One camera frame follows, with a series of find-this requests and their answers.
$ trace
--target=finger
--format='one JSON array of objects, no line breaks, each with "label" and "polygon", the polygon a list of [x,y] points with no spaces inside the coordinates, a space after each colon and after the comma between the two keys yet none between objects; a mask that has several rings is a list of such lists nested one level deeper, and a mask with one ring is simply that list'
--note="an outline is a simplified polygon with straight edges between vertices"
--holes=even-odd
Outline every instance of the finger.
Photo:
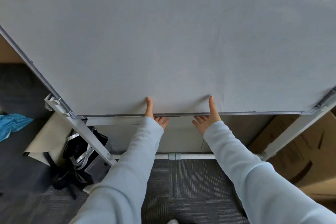
[{"label": "finger", "polygon": [[197,121],[193,120],[192,123],[195,125],[196,128],[200,125]]},{"label": "finger", "polygon": [[166,127],[169,123],[170,119],[166,119],[163,123],[162,123],[162,126]]},{"label": "finger", "polygon": [[147,102],[147,109],[145,112],[145,116],[153,116],[152,112],[153,112],[153,101],[149,98],[146,97],[146,102]]},{"label": "finger", "polygon": [[211,96],[209,98],[209,108],[210,108],[210,115],[212,115],[212,114],[217,114],[218,115],[216,105],[215,105],[215,101],[213,100],[213,96]]},{"label": "finger", "polygon": [[161,117],[158,122],[163,123],[165,120],[166,120],[166,117]]},{"label": "finger", "polygon": [[194,118],[198,121],[199,124],[204,122],[204,120],[202,120],[199,116],[194,116]]},{"label": "finger", "polygon": [[208,120],[208,118],[207,118],[206,116],[200,116],[200,118],[201,118],[202,120],[204,120],[204,121],[207,121],[207,120]]}]

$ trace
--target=whiteboard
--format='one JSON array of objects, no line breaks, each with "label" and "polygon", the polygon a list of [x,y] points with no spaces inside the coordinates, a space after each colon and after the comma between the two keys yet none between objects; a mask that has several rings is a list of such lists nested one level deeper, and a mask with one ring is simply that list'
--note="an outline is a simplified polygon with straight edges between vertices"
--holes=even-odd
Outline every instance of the whiteboard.
[{"label": "whiteboard", "polygon": [[336,85],[336,0],[0,0],[77,115],[310,110]]}]

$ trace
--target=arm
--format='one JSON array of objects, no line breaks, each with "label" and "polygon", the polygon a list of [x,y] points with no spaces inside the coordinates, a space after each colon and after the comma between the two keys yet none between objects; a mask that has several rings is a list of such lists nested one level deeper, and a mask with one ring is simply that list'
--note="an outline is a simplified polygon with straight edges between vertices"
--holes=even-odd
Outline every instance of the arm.
[{"label": "arm", "polygon": [[141,223],[141,206],[147,181],[163,130],[169,121],[165,117],[154,120],[151,100],[147,101],[150,103],[146,117],[127,151],[111,167],[102,182],[93,186],[90,196],[70,223]]},{"label": "arm", "polygon": [[202,118],[204,122],[197,120],[203,124],[211,121],[204,130],[199,129],[199,123],[198,129],[204,131],[217,162],[233,182],[252,224],[336,223],[334,213],[306,196],[234,137],[220,120],[213,98],[209,104],[210,117]]}]

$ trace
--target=shoe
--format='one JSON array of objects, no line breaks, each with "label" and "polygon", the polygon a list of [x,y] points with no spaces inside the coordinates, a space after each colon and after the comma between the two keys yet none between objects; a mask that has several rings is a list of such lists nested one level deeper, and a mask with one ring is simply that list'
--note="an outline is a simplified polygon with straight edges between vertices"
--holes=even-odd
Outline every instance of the shoe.
[{"label": "shoe", "polygon": [[171,220],[170,222],[168,222],[167,224],[179,224],[179,222],[177,220]]}]

